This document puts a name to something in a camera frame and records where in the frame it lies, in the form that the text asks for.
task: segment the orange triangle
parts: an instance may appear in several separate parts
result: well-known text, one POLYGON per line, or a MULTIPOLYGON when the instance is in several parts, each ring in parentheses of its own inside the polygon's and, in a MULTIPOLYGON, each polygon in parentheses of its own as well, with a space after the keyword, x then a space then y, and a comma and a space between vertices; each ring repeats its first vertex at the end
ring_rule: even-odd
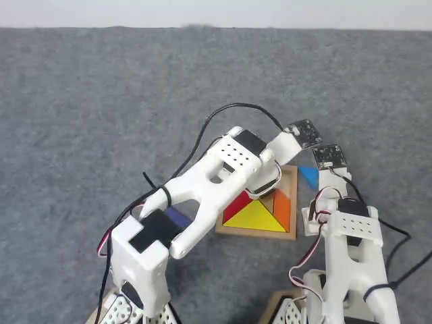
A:
POLYGON ((276 189, 273 200, 273 216, 288 233, 290 232, 290 211, 290 199, 281 190, 276 189))

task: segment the wooden base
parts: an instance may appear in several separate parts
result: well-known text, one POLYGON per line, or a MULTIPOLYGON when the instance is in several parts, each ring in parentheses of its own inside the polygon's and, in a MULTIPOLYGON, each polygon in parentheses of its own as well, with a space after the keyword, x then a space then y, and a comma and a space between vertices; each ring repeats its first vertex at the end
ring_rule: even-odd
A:
POLYGON ((292 165, 286 165, 282 167, 282 179, 277 185, 277 188, 281 190, 291 202, 290 232, 273 232, 262 229, 223 226, 223 214, 220 214, 216 222, 216 233, 255 236, 259 238, 280 238, 283 240, 295 240, 297 223, 297 167, 292 165))

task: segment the red triangle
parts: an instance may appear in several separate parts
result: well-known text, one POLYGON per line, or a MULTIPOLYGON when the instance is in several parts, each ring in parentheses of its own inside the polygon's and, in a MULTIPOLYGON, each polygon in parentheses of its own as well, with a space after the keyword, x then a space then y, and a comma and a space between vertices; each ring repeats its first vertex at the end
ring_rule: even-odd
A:
POLYGON ((249 196, 246 193, 246 191, 243 191, 223 211, 223 222, 225 223, 226 221, 228 221, 229 219, 231 219, 231 217, 233 217, 236 213, 238 213, 239 211, 241 211, 251 201, 253 201, 253 200, 249 198, 249 196))

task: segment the white plastic part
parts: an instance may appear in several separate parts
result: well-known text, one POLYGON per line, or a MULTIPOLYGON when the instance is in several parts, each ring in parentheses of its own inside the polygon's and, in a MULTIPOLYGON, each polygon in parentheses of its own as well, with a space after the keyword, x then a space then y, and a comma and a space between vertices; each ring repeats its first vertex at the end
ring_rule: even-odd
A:
POLYGON ((163 307, 162 312, 154 317, 145 317, 143 311, 139 309, 131 300, 124 295, 116 296, 111 294, 104 303, 108 308, 107 314, 99 322, 100 324, 137 324, 141 318, 145 318, 146 324, 177 324, 176 317, 169 304, 163 307))
POLYGON ((99 322, 100 324, 137 324, 142 317, 142 311, 125 296, 115 294, 110 295, 110 299, 114 298, 107 314, 99 322))
MULTIPOLYGON (((351 173, 348 172, 346 167, 340 167, 335 169, 337 174, 344 176, 351 180, 351 173)), ((348 191, 346 188, 346 182, 341 177, 334 175, 330 172, 330 170, 320 170, 319 171, 319 190, 322 190, 325 187, 333 187, 337 188, 342 196, 347 196, 348 191)), ((333 212, 338 208, 338 199, 339 194, 335 190, 326 190, 323 192, 322 197, 319 199, 316 210, 326 210, 333 212)), ((302 218, 304 225, 304 235, 306 236, 314 236, 318 234, 319 223, 316 220, 309 220, 309 208, 302 208, 302 218)))
POLYGON ((272 324, 302 324, 302 314, 291 298, 285 298, 272 324))
MULTIPOLYGON (((272 153, 265 150, 262 155, 268 161, 272 153)), ((169 251, 173 258, 184 257, 207 234, 215 225, 217 216, 251 183, 253 175, 263 164, 264 161, 233 138, 224 136, 188 171, 166 183, 173 205, 190 199, 200 204, 195 220, 172 240, 169 251), (219 173, 224 162, 235 171, 221 183, 213 183, 212 177, 219 173)), ((159 190, 147 199, 140 217, 166 207, 167 197, 164 191, 159 190)))
MULTIPOLYGON (((302 147, 289 131, 290 130, 286 128, 285 132, 280 132, 279 135, 267 144, 267 148, 273 152, 273 158, 279 165, 287 164, 302 150, 302 147)), ((261 168, 248 189, 250 191, 255 191, 277 177, 278 170, 274 168, 274 164, 269 163, 267 166, 261 168)))
MULTIPOLYGON (((325 323, 344 324, 344 298, 348 291, 364 296, 371 286, 387 283, 378 212, 374 207, 368 209, 371 218, 334 212, 328 224, 324 225, 327 276, 323 289, 324 303, 321 305, 317 298, 308 296, 308 317, 312 323, 325 316, 325 323), (358 247, 348 248, 347 235, 362 238, 362 242, 358 247)), ((316 271, 309 271, 304 281, 307 286, 321 288, 316 271)), ((366 302, 380 324, 400 323, 393 290, 375 290, 366 302)))
MULTIPOLYGON (((351 173, 348 172, 346 167, 339 167, 334 171, 340 175, 351 180, 351 173)), ((347 196, 348 191, 346 189, 346 182, 343 178, 330 172, 328 169, 319 170, 319 190, 324 187, 335 187, 337 188, 342 196, 347 196)), ((323 198, 337 198, 338 194, 334 190, 326 190, 323 194, 323 198)))
MULTIPOLYGON (((142 229, 142 225, 133 217, 127 218, 113 230, 111 265, 114 282, 121 286, 128 281, 134 286, 144 304, 146 316, 153 317, 169 302, 165 278, 168 254, 175 259, 183 258, 210 231, 218 215, 241 191, 259 188, 259 181, 266 184, 274 180, 273 171, 277 174, 277 164, 273 149, 277 150, 278 161, 283 164, 301 151, 295 138, 283 132, 257 157, 233 139, 242 130, 238 126, 232 128, 189 170, 165 184, 173 205, 186 200, 195 200, 200 204, 194 221, 171 241, 169 253, 159 241, 143 253, 138 253, 129 241, 142 229), (224 163, 234 171, 222 174, 224 163), (261 170, 265 173, 259 177, 261 170), (223 181, 213 182, 212 179, 218 175, 223 181)), ((167 196, 160 189, 146 200, 140 219, 156 209, 166 208, 167 196)))
POLYGON ((146 317, 146 324, 177 324, 176 317, 174 316, 169 304, 163 307, 162 312, 156 314, 153 318, 146 317))
POLYGON ((125 281, 130 282, 140 296, 145 315, 154 317, 170 299, 165 278, 168 249, 155 241, 139 253, 129 241, 141 229, 141 223, 129 216, 113 230, 111 268, 114 284, 121 287, 125 281))

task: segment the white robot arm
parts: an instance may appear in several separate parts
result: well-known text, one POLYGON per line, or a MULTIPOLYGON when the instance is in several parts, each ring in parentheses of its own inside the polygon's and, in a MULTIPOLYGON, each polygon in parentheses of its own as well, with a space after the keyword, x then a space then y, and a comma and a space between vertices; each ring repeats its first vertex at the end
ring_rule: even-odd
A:
POLYGON ((114 283, 132 286, 144 316, 154 317, 170 300, 165 278, 169 255, 184 257, 241 191, 251 198, 270 191, 281 178, 280 165, 320 141, 308 119, 288 126, 268 144, 248 130, 232 128, 188 171, 150 196, 139 220, 129 216, 112 231, 114 283), (200 206, 182 231, 163 210, 190 199, 200 206))
POLYGON ((304 285, 323 300, 307 292, 309 323, 400 323, 394 291, 370 290, 387 284, 377 209, 348 198, 344 177, 351 180, 351 174, 338 145, 313 152, 320 194, 302 216, 306 235, 321 234, 325 239, 325 271, 310 270, 303 277, 304 285))
MULTIPOLYGON (((129 216, 113 229, 111 272, 125 295, 117 300, 129 300, 129 314, 142 316, 144 323, 150 323, 146 319, 162 310, 169 311, 165 278, 169 256, 180 259, 189 253, 241 191, 258 198, 272 190, 281 177, 280 165, 320 141, 308 119, 288 126, 268 144, 248 130, 232 128, 188 171, 151 195, 139 219, 129 216), (200 206, 194 221, 181 230, 163 210, 190 199, 200 206)), ((303 277, 303 286, 312 288, 320 297, 304 290, 307 323, 348 324, 351 322, 347 319, 352 318, 363 321, 352 323, 398 324, 391 289, 374 290, 366 302, 362 301, 370 287, 387 283, 378 213, 374 207, 364 205, 366 211, 359 212, 360 205, 343 199, 347 187, 342 177, 350 179, 351 175, 344 160, 335 159, 342 154, 338 153, 340 148, 332 146, 331 150, 326 151, 326 146, 314 149, 320 169, 320 196, 312 211, 311 207, 302 210, 306 234, 320 233, 324 237, 326 255, 326 271, 310 270, 303 277), (314 211, 321 210, 326 211, 325 217, 314 217, 314 211)), ((101 323, 114 316, 116 303, 110 303, 101 323)))

